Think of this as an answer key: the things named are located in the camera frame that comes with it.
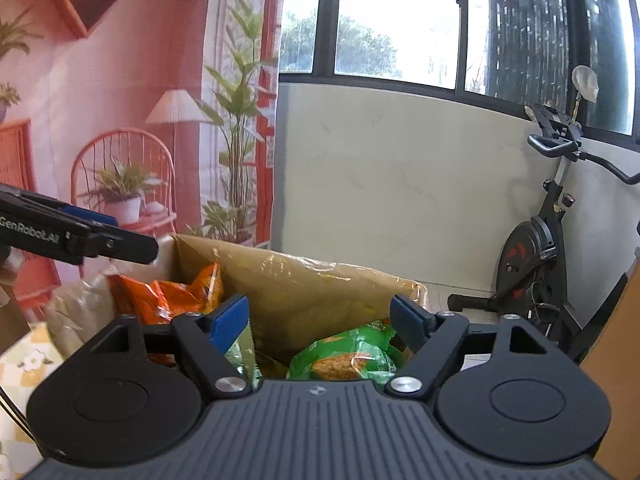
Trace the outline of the black exercise bike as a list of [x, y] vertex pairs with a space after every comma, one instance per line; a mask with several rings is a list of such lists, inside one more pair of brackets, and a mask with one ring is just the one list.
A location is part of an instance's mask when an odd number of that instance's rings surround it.
[[475, 309], [500, 316], [517, 314], [575, 363], [580, 363], [614, 312], [630, 273], [622, 274], [587, 324], [578, 322], [576, 310], [567, 299], [562, 226], [564, 214], [575, 199], [564, 191], [564, 181], [570, 166], [580, 160], [594, 162], [626, 185], [637, 185], [639, 176], [625, 174], [609, 160], [582, 148], [582, 125], [577, 121], [577, 113], [582, 101], [597, 101], [598, 76], [591, 67], [577, 65], [572, 70], [572, 83], [576, 99], [570, 114], [550, 102], [525, 109], [540, 129], [527, 137], [528, 145], [544, 157], [559, 159], [560, 163], [554, 177], [542, 182], [546, 196], [538, 214], [519, 223], [506, 239], [497, 266], [496, 290], [487, 298], [451, 294], [447, 307], [454, 312]]

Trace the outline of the black framed window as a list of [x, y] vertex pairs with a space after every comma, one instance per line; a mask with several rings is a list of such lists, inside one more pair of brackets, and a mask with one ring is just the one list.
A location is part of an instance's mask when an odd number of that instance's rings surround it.
[[639, 146], [639, 0], [284, 0], [285, 80], [438, 96], [518, 116], [550, 102]]

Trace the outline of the orange snack bag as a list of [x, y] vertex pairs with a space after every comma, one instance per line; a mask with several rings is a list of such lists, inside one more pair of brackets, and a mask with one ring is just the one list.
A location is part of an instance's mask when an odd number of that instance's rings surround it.
[[115, 311], [134, 315], [143, 325], [164, 325], [185, 313], [209, 314], [222, 304], [224, 281], [219, 263], [203, 268], [194, 281], [143, 283], [122, 274], [107, 278]]

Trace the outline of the brown cardboard box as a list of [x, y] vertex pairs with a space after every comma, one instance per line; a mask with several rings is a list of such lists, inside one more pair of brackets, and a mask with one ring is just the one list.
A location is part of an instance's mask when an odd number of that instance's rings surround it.
[[51, 340], [69, 358], [114, 318], [129, 312], [118, 304], [108, 280], [131, 278], [189, 284], [209, 264], [221, 266], [222, 296], [247, 296], [250, 328], [227, 353], [248, 380], [281, 377], [285, 364], [323, 336], [331, 336], [390, 313], [395, 295], [428, 306], [416, 281], [346, 263], [321, 262], [272, 250], [189, 235], [166, 235], [147, 266], [115, 261], [89, 281], [59, 288], [44, 308]]

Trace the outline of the green snack bag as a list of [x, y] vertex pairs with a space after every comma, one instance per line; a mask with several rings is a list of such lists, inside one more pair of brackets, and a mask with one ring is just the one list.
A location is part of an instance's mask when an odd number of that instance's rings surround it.
[[317, 340], [294, 356], [286, 377], [325, 382], [372, 380], [384, 386], [405, 364], [402, 352], [392, 344], [395, 337], [390, 324], [374, 321]]

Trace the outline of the wooden headboard panel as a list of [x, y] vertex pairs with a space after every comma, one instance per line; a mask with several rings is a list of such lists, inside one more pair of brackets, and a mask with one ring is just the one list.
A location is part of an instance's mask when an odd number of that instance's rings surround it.
[[639, 477], [639, 261], [616, 283], [593, 321], [602, 332], [582, 370], [608, 397], [611, 422], [596, 462], [616, 479]]

